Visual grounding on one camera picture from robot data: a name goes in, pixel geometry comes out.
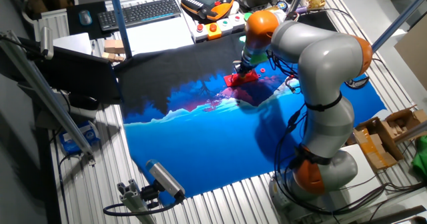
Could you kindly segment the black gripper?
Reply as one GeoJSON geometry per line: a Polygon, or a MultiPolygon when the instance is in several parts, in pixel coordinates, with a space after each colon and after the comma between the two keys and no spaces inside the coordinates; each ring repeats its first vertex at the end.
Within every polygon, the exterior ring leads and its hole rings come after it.
{"type": "Polygon", "coordinates": [[[245,61],[236,60],[234,61],[234,69],[236,71],[236,79],[247,79],[250,76],[250,71],[254,69],[254,67],[245,61]]]}

